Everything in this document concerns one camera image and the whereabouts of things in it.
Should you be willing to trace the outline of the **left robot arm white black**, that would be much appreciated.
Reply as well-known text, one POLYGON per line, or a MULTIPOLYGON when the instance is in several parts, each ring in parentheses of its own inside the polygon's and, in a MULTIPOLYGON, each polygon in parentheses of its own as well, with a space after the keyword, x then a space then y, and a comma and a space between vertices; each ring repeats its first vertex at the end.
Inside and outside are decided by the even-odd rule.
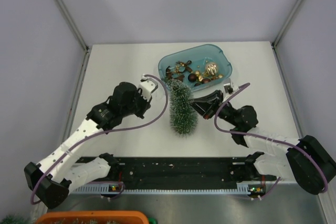
POLYGON ((114 180, 119 168, 114 157, 102 153, 94 160, 74 167, 75 162, 98 141, 102 134, 111 133, 130 115, 143 118, 151 106, 152 94, 158 83, 144 77, 138 86, 129 82, 117 85, 104 102, 92 107, 78 128, 51 154, 38 163, 29 162, 24 168, 31 198, 49 209, 58 207, 77 188, 99 178, 114 180))

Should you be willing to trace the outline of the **dark red ball ornament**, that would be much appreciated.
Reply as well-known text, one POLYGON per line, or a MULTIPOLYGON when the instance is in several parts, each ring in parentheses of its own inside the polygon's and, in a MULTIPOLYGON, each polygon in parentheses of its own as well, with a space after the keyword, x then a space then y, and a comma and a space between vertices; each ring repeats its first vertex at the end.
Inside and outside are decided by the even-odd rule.
POLYGON ((188 81, 189 81, 189 82, 196 82, 197 79, 198 79, 198 77, 197 77, 197 75, 195 75, 194 73, 190 73, 190 74, 188 75, 188 81))

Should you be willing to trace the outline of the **small green christmas tree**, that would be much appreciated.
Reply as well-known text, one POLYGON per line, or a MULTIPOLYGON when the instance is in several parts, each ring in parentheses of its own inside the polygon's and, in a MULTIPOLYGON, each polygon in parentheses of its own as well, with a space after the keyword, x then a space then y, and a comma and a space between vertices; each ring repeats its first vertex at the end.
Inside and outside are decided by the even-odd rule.
POLYGON ((177 79, 164 79, 169 90, 170 127, 178 137, 192 135, 198 125, 196 111, 192 108, 193 92, 177 79))

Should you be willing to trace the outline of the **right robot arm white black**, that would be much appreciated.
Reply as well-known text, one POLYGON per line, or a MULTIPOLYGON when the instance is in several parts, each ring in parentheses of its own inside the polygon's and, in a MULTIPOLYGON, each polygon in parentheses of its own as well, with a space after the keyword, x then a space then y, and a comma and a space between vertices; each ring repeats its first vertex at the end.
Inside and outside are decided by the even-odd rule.
POLYGON ((335 177, 335 161, 313 136, 285 137, 268 133, 257 126, 257 113, 253 106, 234 108, 230 99, 216 90, 197 98, 192 108, 204 119, 224 120, 233 129, 227 133, 233 141, 257 151, 254 161, 245 166, 245 174, 252 180, 262 175, 293 179, 306 192, 318 195, 328 190, 335 177))

